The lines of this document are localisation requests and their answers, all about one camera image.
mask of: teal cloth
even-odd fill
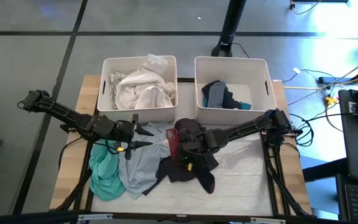
[[[109,145],[116,148],[114,141],[109,141]],[[118,154],[111,154],[106,146],[93,145],[89,159],[92,169],[91,190],[101,200],[118,198],[126,190],[119,179],[118,163]]]

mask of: gray floor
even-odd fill
[[[220,0],[89,0],[80,30],[220,31],[227,3]],[[0,0],[0,30],[71,31],[80,5],[80,0]],[[321,3],[302,16],[289,12],[288,5],[287,0],[248,0],[239,31],[326,32],[329,37],[236,37],[235,41],[241,43],[251,57],[267,61],[273,79],[290,78],[293,67],[344,75],[358,65],[358,0],[351,0],[349,4]],[[310,5],[297,4],[296,9],[302,11]],[[17,109],[16,103],[28,90],[53,88],[68,39],[69,36],[0,36],[0,138],[5,140],[0,147],[0,215],[10,212],[42,119],[42,114]],[[174,55],[178,76],[193,77],[194,58],[209,55],[218,39],[216,36],[79,36],[58,101],[74,108],[83,76],[99,75],[103,60],[109,57]],[[236,45],[233,55],[245,57]],[[312,75],[302,73],[286,85],[316,87],[315,80]],[[287,90],[287,100],[294,101],[308,92]],[[290,107],[292,113],[304,118],[323,110],[322,99],[316,95]],[[58,155],[67,139],[59,124],[55,119],[50,124],[24,212],[49,208]],[[345,156],[342,133],[330,127],[325,119],[313,121],[312,125],[316,127],[314,143],[300,149],[303,156],[322,161]],[[328,140],[327,136],[337,141]]]

